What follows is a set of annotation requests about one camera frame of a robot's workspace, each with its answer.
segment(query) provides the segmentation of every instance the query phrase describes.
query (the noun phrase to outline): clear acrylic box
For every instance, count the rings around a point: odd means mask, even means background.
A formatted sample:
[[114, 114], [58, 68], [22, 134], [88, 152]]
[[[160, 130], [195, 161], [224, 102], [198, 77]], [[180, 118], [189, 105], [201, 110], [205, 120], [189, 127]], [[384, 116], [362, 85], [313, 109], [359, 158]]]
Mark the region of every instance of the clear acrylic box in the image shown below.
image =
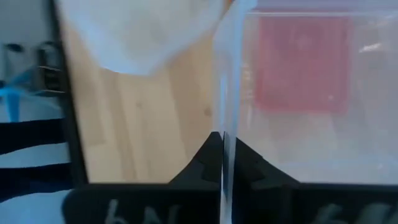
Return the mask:
[[398, 184], [397, 16], [395, 1], [235, 1], [214, 43], [229, 165], [236, 136], [300, 182]]

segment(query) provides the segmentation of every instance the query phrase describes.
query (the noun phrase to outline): white surface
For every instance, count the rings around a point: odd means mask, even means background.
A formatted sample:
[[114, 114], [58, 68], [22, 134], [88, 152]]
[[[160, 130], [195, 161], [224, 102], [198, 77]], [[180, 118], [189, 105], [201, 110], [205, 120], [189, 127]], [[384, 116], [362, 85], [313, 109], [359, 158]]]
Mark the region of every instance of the white surface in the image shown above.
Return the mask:
[[223, 0], [63, 0], [98, 65], [150, 75], [216, 24]]

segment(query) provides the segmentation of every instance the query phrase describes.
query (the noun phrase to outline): translucent plastic bag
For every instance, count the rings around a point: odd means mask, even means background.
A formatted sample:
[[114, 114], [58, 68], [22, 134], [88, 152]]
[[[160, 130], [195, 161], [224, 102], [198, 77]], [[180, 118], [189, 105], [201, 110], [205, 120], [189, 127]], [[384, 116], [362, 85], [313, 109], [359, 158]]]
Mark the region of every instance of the translucent plastic bag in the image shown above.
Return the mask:
[[148, 75], [211, 28], [223, 0], [61, 0], [97, 63]]

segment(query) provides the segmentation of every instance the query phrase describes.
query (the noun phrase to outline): red square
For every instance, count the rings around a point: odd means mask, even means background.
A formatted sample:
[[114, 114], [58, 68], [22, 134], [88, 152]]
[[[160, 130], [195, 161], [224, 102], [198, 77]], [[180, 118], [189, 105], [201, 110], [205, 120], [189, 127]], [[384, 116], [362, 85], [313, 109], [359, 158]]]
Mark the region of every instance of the red square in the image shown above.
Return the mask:
[[350, 70], [347, 17], [262, 17], [255, 102], [265, 110], [344, 112]]

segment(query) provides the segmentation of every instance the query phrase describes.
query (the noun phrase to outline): black frame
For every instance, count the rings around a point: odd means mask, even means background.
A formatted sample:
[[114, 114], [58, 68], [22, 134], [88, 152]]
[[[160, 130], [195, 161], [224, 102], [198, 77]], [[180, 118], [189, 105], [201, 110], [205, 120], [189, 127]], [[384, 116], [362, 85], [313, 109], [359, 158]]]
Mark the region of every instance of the black frame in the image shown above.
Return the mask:
[[48, 22], [52, 41], [55, 42], [60, 55], [60, 89], [63, 93], [59, 94], [58, 100], [64, 113], [63, 127], [65, 138], [69, 147], [73, 183], [76, 187], [88, 184], [85, 160], [81, 149], [80, 135], [76, 120], [75, 106], [72, 96], [72, 85], [69, 77], [67, 58], [62, 42], [59, 13], [55, 0], [46, 0], [45, 8], [49, 12]]

